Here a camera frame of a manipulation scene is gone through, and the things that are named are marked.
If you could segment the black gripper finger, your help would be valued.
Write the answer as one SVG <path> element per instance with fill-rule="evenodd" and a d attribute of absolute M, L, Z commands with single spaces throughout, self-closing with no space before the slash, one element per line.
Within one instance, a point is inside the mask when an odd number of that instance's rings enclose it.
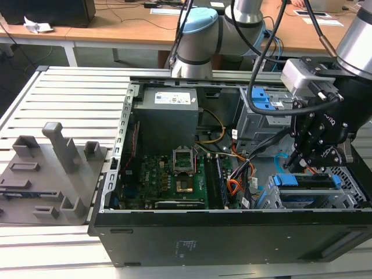
<path fill-rule="evenodd" d="M 302 148 L 295 157 L 295 172 L 300 173 L 306 166 L 338 167 L 352 163 L 352 146 L 345 141 L 337 146 L 316 145 L 311 148 Z"/>
<path fill-rule="evenodd" d="M 306 167 L 306 157 L 312 147 L 312 143 L 309 143 L 309 128 L 314 117 L 315 112 L 292 116 L 289 134 L 294 139 L 294 150 L 286 160 L 286 168 L 290 173 L 301 173 Z"/>

